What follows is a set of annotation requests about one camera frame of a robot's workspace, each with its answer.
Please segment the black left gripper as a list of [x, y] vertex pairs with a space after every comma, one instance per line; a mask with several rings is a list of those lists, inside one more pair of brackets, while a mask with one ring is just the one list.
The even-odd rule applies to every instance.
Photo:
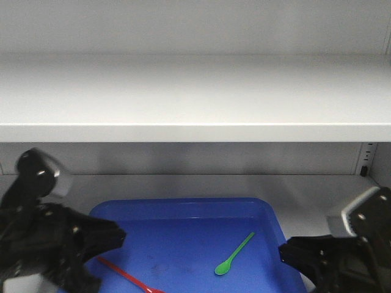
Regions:
[[18, 179], [3, 196], [1, 284], [39, 273], [66, 292], [98, 292], [101, 281], [84, 264], [122, 247], [126, 232], [114, 221], [42, 204], [48, 192]]

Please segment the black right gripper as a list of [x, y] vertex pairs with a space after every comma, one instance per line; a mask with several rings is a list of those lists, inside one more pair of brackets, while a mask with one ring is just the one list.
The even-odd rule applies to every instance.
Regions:
[[311, 292], [390, 292], [390, 266], [381, 266], [363, 238], [296, 236], [278, 247], [280, 260], [307, 277]]

